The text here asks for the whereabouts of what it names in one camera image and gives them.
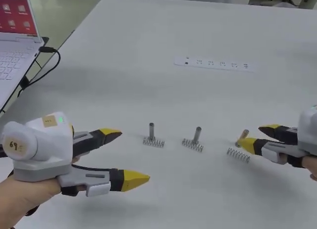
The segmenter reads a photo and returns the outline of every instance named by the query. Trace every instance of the power strip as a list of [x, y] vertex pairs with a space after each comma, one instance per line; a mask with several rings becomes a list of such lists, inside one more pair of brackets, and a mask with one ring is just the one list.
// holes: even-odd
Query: power strip
[[248, 62], [216, 61], [212, 58], [176, 57], [174, 61], [178, 66], [201, 67], [240, 72], [255, 72], [254, 66]]

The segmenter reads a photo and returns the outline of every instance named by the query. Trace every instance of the laptop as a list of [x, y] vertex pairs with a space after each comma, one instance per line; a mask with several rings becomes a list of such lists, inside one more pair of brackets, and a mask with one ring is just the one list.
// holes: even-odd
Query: laptop
[[43, 45], [30, 0], [0, 0], [0, 110]]

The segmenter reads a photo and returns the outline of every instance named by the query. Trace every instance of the app icon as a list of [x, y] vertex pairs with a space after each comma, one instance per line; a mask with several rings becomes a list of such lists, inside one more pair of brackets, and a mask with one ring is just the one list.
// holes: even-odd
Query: app icon
[[26, 11], [25, 10], [25, 6], [23, 6], [23, 5], [19, 5], [18, 9], [19, 9], [20, 12], [25, 12]]
[[10, 11], [10, 6], [8, 4], [3, 4], [2, 7], [5, 11]]
[[30, 27], [30, 22], [25, 21], [23, 22], [24, 27], [29, 28]]
[[9, 26], [15, 26], [14, 20], [9, 20], [8, 23], [9, 23]]

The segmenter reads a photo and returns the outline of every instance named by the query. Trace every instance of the laptop screen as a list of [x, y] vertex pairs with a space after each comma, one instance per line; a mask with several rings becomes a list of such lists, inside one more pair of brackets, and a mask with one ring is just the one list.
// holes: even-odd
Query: laptop screen
[[28, 0], [0, 0], [0, 33], [37, 35]]

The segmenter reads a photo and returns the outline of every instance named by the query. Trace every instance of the coiled spring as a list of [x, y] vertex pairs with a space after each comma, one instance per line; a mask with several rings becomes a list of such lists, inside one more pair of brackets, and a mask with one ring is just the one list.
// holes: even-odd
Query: coiled spring
[[143, 138], [143, 144], [147, 146], [163, 148], [165, 141], [159, 139], [156, 140], [155, 138], [151, 140], [149, 137], [145, 137]]
[[188, 139], [183, 139], [182, 141], [183, 146], [188, 147], [190, 149], [193, 149], [197, 152], [202, 152], [204, 149], [204, 146], [199, 144], [199, 143], [193, 143], [192, 140], [188, 140]]
[[249, 161], [250, 161], [250, 156], [242, 153], [241, 151], [234, 150], [231, 147], [228, 148], [227, 155], [230, 155], [230, 156], [232, 156], [238, 160], [241, 160], [243, 162], [246, 162], [246, 163], [249, 163]]

